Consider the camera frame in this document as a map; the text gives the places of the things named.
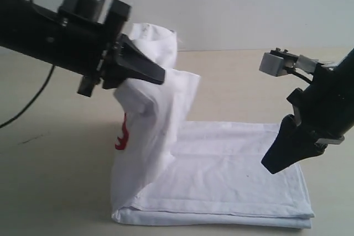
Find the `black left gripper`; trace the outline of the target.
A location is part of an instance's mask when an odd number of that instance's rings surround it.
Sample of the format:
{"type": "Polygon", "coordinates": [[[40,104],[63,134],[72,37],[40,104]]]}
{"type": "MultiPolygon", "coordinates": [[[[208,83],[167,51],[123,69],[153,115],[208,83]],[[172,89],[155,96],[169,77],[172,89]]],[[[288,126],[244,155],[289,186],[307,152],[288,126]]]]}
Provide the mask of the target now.
{"type": "Polygon", "coordinates": [[[130,5],[111,0],[103,23],[87,18],[100,8],[97,1],[81,4],[79,0],[64,0],[58,9],[58,65],[82,75],[78,94],[90,97],[100,79],[105,90],[117,88],[129,78],[163,84],[165,70],[145,56],[127,35],[120,35],[129,18],[130,5]]]}

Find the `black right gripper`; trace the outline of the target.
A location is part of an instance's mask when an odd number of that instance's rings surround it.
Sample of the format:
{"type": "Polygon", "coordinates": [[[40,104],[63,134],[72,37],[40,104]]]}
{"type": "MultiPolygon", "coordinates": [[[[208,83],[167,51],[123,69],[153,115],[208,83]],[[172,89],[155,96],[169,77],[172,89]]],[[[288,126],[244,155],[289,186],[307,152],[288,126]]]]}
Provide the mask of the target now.
{"type": "Polygon", "coordinates": [[[345,96],[342,93],[319,96],[297,88],[287,100],[294,114],[283,118],[275,141],[261,161],[271,174],[300,160],[319,156],[328,145],[344,141],[345,96]]]}

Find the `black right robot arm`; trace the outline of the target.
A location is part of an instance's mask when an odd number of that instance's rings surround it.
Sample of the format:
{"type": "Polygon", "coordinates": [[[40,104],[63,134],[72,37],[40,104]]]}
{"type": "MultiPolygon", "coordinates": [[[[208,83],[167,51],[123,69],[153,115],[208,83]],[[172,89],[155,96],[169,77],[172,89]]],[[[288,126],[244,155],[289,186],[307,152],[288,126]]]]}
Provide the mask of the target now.
{"type": "Polygon", "coordinates": [[[306,89],[296,88],[287,97],[294,113],[282,119],[261,161],[271,174],[344,141],[353,127],[352,51],[332,65],[276,48],[264,53],[259,70],[274,77],[294,75],[308,83],[306,89]]]}

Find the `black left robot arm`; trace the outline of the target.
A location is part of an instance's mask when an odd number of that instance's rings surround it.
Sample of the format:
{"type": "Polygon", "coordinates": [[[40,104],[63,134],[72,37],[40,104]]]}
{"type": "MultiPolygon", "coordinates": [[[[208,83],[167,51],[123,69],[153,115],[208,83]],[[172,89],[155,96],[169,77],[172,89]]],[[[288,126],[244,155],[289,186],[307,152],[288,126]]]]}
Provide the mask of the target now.
{"type": "Polygon", "coordinates": [[[1,46],[82,75],[78,94],[109,90],[129,78],[161,85],[165,70],[123,34],[130,6],[112,0],[103,23],[80,16],[77,0],[57,12],[26,0],[1,0],[1,46]]]}

